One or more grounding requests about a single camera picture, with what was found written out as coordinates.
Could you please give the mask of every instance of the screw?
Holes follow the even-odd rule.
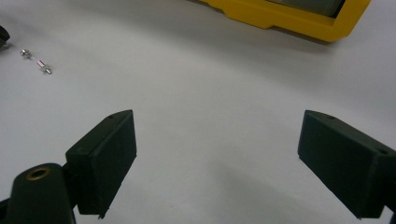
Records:
[[[52,74],[52,71],[50,70],[50,67],[48,65],[44,64],[40,60],[37,61],[37,64],[38,64],[38,66],[40,66],[41,71],[43,71],[47,74]]]
[[[21,56],[25,59],[30,59],[32,57],[32,53],[29,49],[23,49],[21,50]]]

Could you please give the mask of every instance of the black plastic block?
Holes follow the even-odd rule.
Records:
[[[108,116],[66,152],[68,172],[78,176],[82,215],[105,216],[135,157],[132,110]]]
[[[305,111],[298,154],[356,217],[380,217],[395,151],[340,119]]]

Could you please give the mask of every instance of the white surface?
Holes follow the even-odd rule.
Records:
[[[0,23],[13,45],[0,51],[0,199],[132,108],[138,157],[106,218],[78,224],[389,222],[388,209],[354,218],[297,146],[313,109],[396,148],[393,0],[330,45],[187,0],[2,0]]]

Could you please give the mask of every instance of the yellow frame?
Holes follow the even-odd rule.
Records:
[[[263,29],[281,27],[327,42],[348,36],[370,0],[346,0],[337,18],[287,7],[266,0],[200,0],[236,21]]]

